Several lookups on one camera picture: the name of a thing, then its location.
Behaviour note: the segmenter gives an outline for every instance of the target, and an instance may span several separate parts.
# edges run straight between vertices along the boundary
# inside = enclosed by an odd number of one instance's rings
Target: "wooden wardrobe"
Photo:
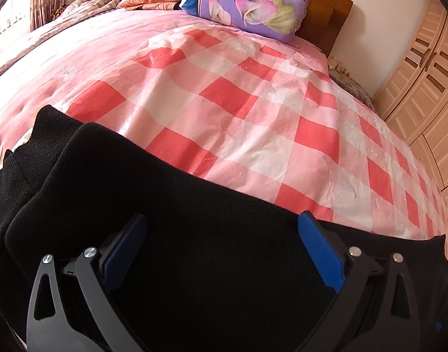
[[[408,48],[373,105],[410,145],[448,203],[448,14],[439,0],[428,0]]]

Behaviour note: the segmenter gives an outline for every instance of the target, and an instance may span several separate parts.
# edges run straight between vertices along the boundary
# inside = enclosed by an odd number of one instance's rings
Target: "wardrobe handle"
[[[436,54],[437,54],[437,52],[435,51],[434,53],[432,53],[432,56],[430,57],[430,59],[427,60],[424,71],[427,71],[427,69],[429,68],[429,65],[431,64],[431,62],[432,62],[433,58],[436,56]]]
[[[429,54],[430,51],[431,51],[431,48],[427,48],[426,51],[424,52],[423,56],[421,57],[420,67],[423,66],[423,62],[426,59],[426,56]]]

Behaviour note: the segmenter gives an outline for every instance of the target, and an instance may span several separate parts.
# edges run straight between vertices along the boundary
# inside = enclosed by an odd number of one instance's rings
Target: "black pants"
[[[137,211],[150,232],[112,298],[154,352],[290,352],[335,296],[298,237],[296,214],[188,175],[48,106],[0,171],[0,312],[21,337],[42,256],[77,257]],[[445,237],[410,241],[322,225],[368,255],[404,256],[425,346],[448,316]]]

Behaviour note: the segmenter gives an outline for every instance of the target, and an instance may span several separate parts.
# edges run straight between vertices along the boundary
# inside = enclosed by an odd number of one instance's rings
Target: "floral blanket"
[[[115,9],[119,0],[76,0],[54,21],[27,34],[0,55],[0,75],[23,56],[63,30],[97,14]]]
[[[289,43],[301,26],[308,0],[182,0],[193,16]]]

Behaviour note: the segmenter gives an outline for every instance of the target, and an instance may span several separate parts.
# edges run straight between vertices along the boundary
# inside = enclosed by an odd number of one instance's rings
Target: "window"
[[[0,35],[28,16],[30,0],[7,0],[0,10]]]

